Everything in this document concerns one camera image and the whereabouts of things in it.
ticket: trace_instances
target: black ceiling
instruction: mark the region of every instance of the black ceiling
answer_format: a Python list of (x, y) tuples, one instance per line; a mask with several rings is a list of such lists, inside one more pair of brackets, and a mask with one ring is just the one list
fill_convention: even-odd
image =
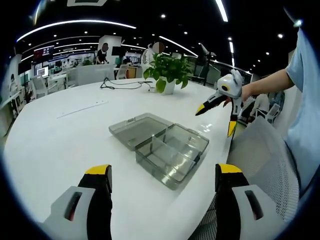
[[(17, 53), (24, 53), (22, 57), (32, 54), (32, 50), (27, 51), (30, 48), (46, 42), (57, 41), (61, 46), (80, 43), (79, 38), (61, 40), (63, 38), (116, 33), (125, 39), (125, 44), (139, 44), (141, 47), (164, 36), (196, 54), (201, 51), (200, 42), (216, 54), (218, 61), (231, 65), (228, 37), (232, 37), (235, 66), (246, 71), (252, 69), (251, 72), (263, 76), (286, 66), (288, 52), (295, 48), (297, 40), (297, 29), (293, 28), (281, 4), (270, 1), (222, 0), (228, 22), (223, 21), (215, 0), (107, 0), (101, 7), (67, 7), (67, 0), (43, 1), (46, 5), (38, 12), (36, 25), (33, 25), (31, 16), (34, 17), (39, 1), (22, 1), (17, 10), (16, 27), (10, 40), (15, 44)], [(166, 18), (162, 19), (161, 14), (165, 14)], [(84, 19), (118, 22), (135, 26), (136, 29), (102, 23), (74, 23), (46, 28), (18, 43), (14, 42), (21, 35), (41, 26)], [(81, 43), (97, 43), (99, 37), (81, 37), (81, 40)], [(178, 50), (190, 54), (172, 43), (162, 42), (168, 46), (168, 53)]]

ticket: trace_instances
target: white round table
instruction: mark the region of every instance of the white round table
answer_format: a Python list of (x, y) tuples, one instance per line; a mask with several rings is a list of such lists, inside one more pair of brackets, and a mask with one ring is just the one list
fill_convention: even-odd
[[(142, 79), (117, 80), (117, 83)], [(134, 90), (100, 89), (92, 83), (59, 91), (25, 106), (7, 138), (4, 165), (17, 197), (38, 222), (86, 170), (112, 165), (113, 240), (186, 240), (205, 215), (215, 194), (215, 164), (227, 160), (231, 104), (195, 116), (215, 91), (189, 82), (173, 95)], [(136, 163), (108, 127), (152, 113), (193, 130), (210, 126), (206, 156), (185, 187), (170, 190)]]

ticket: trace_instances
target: green plant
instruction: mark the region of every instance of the green plant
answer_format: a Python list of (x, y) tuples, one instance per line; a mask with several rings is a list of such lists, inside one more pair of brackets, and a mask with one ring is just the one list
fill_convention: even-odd
[(181, 89), (188, 85), (188, 74), (191, 73), (190, 65), (185, 57), (181, 59), (166, 56), (164, 54), (154, 54), (154, 61), (150, 63), (151, 67), (144, 71), (143, 77), (146, 80), (152, 77), (156, 80), (155, 88), (159, 93), (163, 93), (166, 84), (173, 82), (181, 85)]
[(89, 59), (83, 61), (82, 66), (92, 65), (92, 62)]

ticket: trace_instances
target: light blue shirt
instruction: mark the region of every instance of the light blue shirt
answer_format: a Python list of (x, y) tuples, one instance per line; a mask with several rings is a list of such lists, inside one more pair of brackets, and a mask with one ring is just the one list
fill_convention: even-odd
[(285, 141), (296, 161), (300, 193), (306, 190), (320, 164), (320, 63), (316, 57), (319, 54), (299, 29), (286, 72), (302, 92), (301, 107)]

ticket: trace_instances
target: human hand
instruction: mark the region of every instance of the human hand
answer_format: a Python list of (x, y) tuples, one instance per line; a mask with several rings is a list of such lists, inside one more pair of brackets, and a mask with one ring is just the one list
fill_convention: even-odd
[[(242, 87), (242, 95), (241, 95), (242, 102), (246, 101), (250, 96), (251, 96), (251, 86), (250, 84), (247, 84)], [(231, 98), (228, 96), (223, 104), (223, 107), (225, 107), (230, 102), (231, 102)]]

